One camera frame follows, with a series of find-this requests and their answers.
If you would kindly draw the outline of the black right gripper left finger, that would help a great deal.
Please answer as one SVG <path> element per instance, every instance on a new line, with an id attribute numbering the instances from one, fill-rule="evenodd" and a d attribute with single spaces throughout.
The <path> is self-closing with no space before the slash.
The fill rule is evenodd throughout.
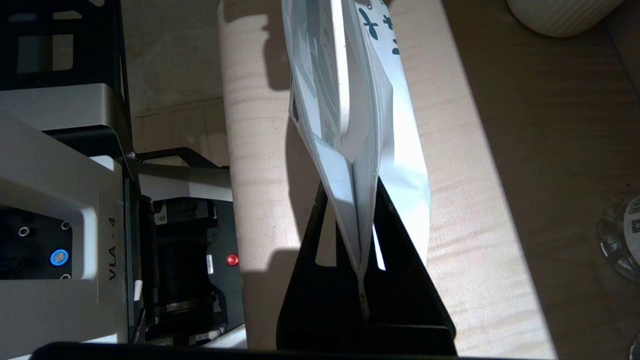
<path id="1" fill-rule="evenodd" d="M 361 324 L 365 318 L 358 280 L 337 224 L 333 225 L 336 266 L 316 262 L 328 206 L 328 196 L 320 184 L 279 316 L 286 321 L 327 327 Z"/>

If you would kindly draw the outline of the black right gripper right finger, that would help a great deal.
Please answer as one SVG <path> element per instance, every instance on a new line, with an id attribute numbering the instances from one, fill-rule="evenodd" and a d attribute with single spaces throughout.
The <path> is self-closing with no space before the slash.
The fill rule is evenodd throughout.
<path id="1" fill-rule="evenodd" d="M 371 250 L 366 271 L 371 315 L 388 325 L 442 329 L 453 341 L 457 335 L 454 321 L 381 178 L 377 180 L 373 226 L 384 269 Z"/>

